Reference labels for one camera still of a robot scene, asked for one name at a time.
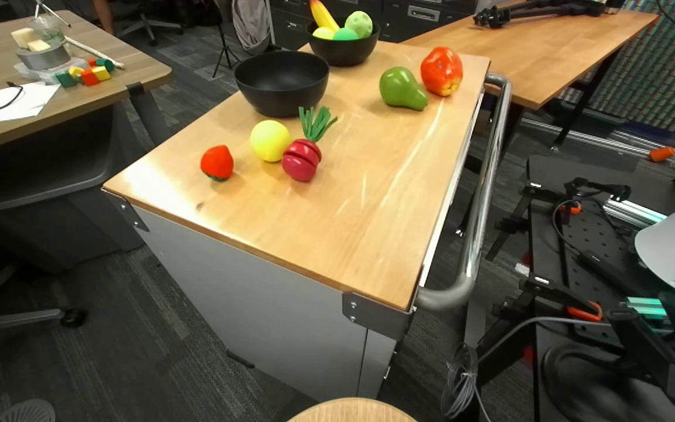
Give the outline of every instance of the metal rail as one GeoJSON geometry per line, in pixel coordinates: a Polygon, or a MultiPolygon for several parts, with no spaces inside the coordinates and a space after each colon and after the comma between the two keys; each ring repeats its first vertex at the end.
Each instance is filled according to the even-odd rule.
{"type": "Polygon", "coordinates": [[[477,279],[486,221],[490,211],[494,176],[496,176],[500,154],[502,154],[503,127],[507,127],[507,114],[508,114],[508,103],[510,103],[508,80],[503,80],[502,74],[487,74],[486,82],[500,86],[494,128],[490,130],[490,137],[487,137],[482,171],[477,176],[473,207],[469,211],[472,216],[469,216],[469,225],[463,231],[463,256],[462,256],[454,283],[445,290],[432,290],[432,289],[418,290],[418,307],[423,307],[432,311],[445,311],[445,309],[466,304],[477,279]]]}

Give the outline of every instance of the stool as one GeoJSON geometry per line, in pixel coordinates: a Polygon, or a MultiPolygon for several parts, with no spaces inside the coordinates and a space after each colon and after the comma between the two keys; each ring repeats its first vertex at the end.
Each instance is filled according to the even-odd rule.
{"type": "Polygon", "coordinates": [[[297,412],[291,422],[411,422],[413,418],[388,403],[364,398],[364,396],[344,396],[317,403],[303,412],[297,412]]]}

